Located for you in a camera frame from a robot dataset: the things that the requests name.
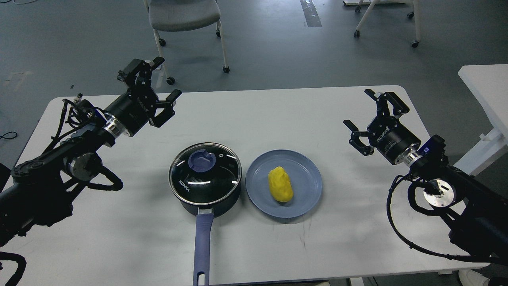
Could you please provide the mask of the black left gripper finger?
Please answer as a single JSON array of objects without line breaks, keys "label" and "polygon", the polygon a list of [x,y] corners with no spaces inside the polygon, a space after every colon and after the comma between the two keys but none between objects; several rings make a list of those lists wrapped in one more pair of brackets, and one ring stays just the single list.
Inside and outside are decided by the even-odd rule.
[{"label": "black left gripper finger", "polygon": [[127,67],[118,71],[117,79],[127,85],[127,92],[131,96],[158,99],[151,87],[151,76],[164,61],[165,59],[159,56],[154,60],[133,59]]},{"label": "black left gripper finger", "polygon": [[173,110],[176,99],[182,95],[182,91],[174,89],[165,100],[156,100],[149,112],[149,123],[151,126],[160,128],[167,121],[169,121],[175,112]]}]

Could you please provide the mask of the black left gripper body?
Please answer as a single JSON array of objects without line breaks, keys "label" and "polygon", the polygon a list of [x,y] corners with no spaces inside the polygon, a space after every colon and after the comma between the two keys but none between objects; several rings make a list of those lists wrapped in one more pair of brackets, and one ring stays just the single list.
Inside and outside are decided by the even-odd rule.
[{"label": "black left gripper body", "polygon": [[123,94],[105,112],[114,116],[125,127],[124,133],[132,137],[155,116],[157,101],[155,94]]}]

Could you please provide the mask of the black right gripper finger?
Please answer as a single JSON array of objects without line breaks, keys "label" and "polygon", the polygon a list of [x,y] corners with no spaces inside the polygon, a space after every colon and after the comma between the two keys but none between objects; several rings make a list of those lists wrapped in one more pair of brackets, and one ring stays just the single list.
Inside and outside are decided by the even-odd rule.
[{"label": "black right gripper finger", "polygon": [[400,117],[410,112],[410,108],[394,92],[376,93],[372,89],[365,89],[371,99],[376,102],[376,116],[372,120],[381,123],[400,124]]},{"label": "black right gripper finger", "polygon": [[349,143],[352,145],[358,152],[360,152],[364,156],[370,156],[374,153],[374,147],[371,145],[365,145],[361,141],[361,137],[368,137],[369,132],[367,131],[360,131],[356,125],[354,125],[353,122],[350,120],[344,120],[344,125],[348,127],[348,129],[351,131]]}]

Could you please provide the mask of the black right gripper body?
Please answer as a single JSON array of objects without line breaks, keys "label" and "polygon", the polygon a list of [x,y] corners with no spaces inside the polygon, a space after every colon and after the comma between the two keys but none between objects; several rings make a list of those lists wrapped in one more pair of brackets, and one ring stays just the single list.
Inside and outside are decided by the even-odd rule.
[{"label": "black right gripper body", "polygon": [[406,150],[412,152],[421,145],[421,140],[396,118],[374,118],[367,132],[369,144],[392,165],[402,163]]}]

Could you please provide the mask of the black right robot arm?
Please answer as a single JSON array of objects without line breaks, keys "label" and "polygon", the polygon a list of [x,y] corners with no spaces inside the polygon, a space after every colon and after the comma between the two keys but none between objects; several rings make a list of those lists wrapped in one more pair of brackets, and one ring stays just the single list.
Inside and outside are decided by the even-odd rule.
[{"label": "black right robot arm", "polygon": [[[386,202],[387,217],[395,234],[409,248],[427,255],[461,262],[507,265],[507,199],[479,183],[474,177],[449,164],[446,143],[439,135],[421,143],[401,122],[410,108],[394,92],[365,89],[376,103],[376,116],[365,131],[350,120],[349,144],[360,154],[375,150],[392,165],[404,164],[408,174],[397,175]],[[396,228],[391,212],[396,187],[407,181],[408,202],[417,213],[439,217],[450,229],[450,242],[467,255],[430,251],[406,238]]]}]

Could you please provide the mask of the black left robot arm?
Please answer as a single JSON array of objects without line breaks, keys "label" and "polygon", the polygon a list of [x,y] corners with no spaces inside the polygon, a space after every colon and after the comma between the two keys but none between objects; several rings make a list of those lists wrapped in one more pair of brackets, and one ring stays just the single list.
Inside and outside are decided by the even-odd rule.
[{"label": "black left robot arm", "polygon": [[174,116],[173,90],[160,100],[151,87],[154,70],[164,62],[133,59],[118,72],[125,93],[100,109],[81,94],[63,99],[56,135],[42,154],[11,170],[14,184],[1,192],[1,246],[25,236],[34,226],[52,226],[71,216],[73,201],[85,189],[118,191],[121,179],[103,165],[97,150],[112,147],[125,134],[134,136],[145,124],[161,127]]}]

